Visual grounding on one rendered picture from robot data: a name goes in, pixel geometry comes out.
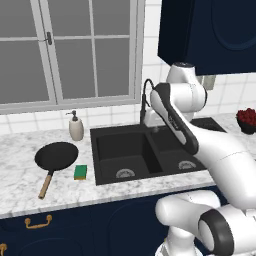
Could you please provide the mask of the grey framed window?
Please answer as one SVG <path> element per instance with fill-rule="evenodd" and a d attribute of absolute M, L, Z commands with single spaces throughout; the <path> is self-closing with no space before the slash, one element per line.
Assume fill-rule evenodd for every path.
<path fill-rule="evenodd" d="M 145 0 L 0 0 L 0 113 L 139 102 L 144 16 Z"/>

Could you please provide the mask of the beige soap dispenser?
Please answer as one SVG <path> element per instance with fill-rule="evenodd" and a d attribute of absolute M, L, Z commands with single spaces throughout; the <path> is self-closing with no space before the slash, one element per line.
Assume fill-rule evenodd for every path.
<path fill-rule="evenodd" d="M 69 121 L 70 136 L 74 141 L 81 141 L 84 137 L 84 126 L 80 118 L 77 117 L 76 111 L 69 112 L 72 118 Z"/>

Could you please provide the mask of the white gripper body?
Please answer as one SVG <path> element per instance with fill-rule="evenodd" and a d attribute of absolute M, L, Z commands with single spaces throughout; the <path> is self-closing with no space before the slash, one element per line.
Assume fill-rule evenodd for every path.
<path fill-rule="evenodd" d="M 154 129 L 159 129 L 165 126 L 165 123 L 163 122 L 162 118 L 152 108 L 146 110 L 144 124 L 148 128 Z"/>

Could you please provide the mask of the green and yellow sponge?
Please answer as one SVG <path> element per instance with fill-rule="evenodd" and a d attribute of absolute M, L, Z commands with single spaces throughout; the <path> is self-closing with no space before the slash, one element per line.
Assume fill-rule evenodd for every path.
<path fill-rule="evenodd" d="M 77 165 L 74 171 L 75 180 L 85 180 L 87 175 L 87 166 L 86 165 Z"/>

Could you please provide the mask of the dark blue cupboard door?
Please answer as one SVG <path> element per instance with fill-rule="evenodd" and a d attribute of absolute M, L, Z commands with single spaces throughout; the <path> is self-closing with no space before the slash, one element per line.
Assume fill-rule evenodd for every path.
<path fill-rule="evenodd" d="M 155 256 L 168 233 L 156 217 L 156 202 L 131 200 L 112 214 L 107 225 L 107 256 Z"/>

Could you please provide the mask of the black curved tap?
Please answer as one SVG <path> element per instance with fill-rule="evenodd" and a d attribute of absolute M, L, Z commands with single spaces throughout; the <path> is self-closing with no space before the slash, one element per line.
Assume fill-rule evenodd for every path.
<path fill-rule="evenodd" d="M 146 97 L 146 87 L 147 85 L 151 86 L 151 89 L 154 89 L 154 83 L 151 79 L 147 78 L 144 82 L 143 85 L 143 90 L 142 90 L 142 98 L 141 98 L 141 109 L 140 109 L 140 125 L 144 125 L 144 120 L 145 120 L 145 115 L 146 115 L 146 107 L 149 106 L 150 104 L 147 101 Z"/>

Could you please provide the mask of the black double sink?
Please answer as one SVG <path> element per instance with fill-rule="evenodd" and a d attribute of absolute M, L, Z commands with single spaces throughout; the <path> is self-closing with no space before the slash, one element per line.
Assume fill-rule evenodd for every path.
<path fill-rule="evenodd" d="M 94 128 L 90 137 L 97 185 L 205 170 L 166 126 Z"/>

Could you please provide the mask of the dark blue drawer front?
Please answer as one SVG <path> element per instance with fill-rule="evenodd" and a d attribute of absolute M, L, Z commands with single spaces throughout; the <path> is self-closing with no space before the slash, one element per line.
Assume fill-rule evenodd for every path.
<path fill-rule="evenodd" d="M 53 217 L 49 226 L 36 230 L 26 229 L 26 218 L 31 219 L 32 225 L 41 224 L 46 222 L 48 214 Z M 19 236 L 23 240 L 30 240 L 41 235 L 94 240 L 97 232 L 106 226 L 107 217 L 105 205 L 99 204 L 4 218 L 0 219 L 0 240 L 16 239 Z"/>

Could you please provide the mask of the dark blue wall cupboard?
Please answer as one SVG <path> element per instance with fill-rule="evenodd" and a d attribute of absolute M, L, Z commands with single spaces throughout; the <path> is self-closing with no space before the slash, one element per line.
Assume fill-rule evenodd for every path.
<path fill-rule="evenodd" d="M 162 0 L 158 56 L 198 75 L 256 72 L 256 0 Z"/>

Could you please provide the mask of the grey wall socket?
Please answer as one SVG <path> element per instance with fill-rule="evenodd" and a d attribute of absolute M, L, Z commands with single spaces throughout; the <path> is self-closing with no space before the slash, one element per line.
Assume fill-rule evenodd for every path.
<path fill-rule="evenodd" d="M 215 75 L 205 75 L 203 77 L 203 87 L 207 90 L 210 91 L 214 88 L 216 76 Z"/>

